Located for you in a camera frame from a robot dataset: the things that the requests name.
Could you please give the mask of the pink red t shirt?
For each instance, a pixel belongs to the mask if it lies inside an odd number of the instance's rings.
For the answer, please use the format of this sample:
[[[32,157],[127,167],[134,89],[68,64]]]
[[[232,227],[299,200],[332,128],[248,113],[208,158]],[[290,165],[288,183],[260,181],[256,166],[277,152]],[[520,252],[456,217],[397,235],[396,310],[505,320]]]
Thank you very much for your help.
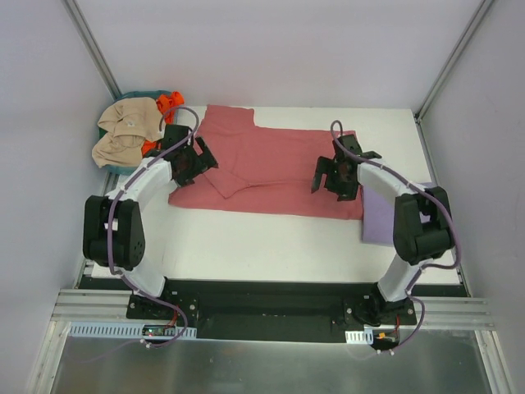
[[[242,213],[285,214],[360,220],[363,202],[339,201],[325,189],[311,191],[319,157],[333,154],[328,131],[257,126],[255,111],[210,105],[200,124],[218,162],[194,183],[174,190],[168,203],[177,208]]]

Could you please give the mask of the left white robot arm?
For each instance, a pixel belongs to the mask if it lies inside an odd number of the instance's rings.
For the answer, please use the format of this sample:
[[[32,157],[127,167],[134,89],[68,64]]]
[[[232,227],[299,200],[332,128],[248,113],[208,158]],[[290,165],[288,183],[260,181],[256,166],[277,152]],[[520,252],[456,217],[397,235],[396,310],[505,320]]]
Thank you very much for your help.
[[[174,301],[163,292],[166,278],[146,259],[142,211],[162,187],[191,185],[217,167],[196,130],[168,125],[159,147],[148,152],[122,186],[85,202],[84,257],[108,268],[134,293],[147,296],[144,308],[156,319],[167,318]]]

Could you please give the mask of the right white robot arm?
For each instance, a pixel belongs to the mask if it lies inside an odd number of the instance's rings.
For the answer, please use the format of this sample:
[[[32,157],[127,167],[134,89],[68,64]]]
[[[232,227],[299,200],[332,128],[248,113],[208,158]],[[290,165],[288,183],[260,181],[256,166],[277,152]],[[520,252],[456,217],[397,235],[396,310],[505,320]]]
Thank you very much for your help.
[[[324,187],[339,201],[352,201],[358,189],[366,186],[394,209],[395,257],[374,285],[369,303],[371,318],[385,324],[397,316],[397,303],[408,298],[423,269],[446,268],[435,261],[456,246],[448,195],[439,186],[423,188],[409,181],[388,167],[378,153],[363,152],[354,135],[332,138],[334,157],[318,158],[311,191]]]

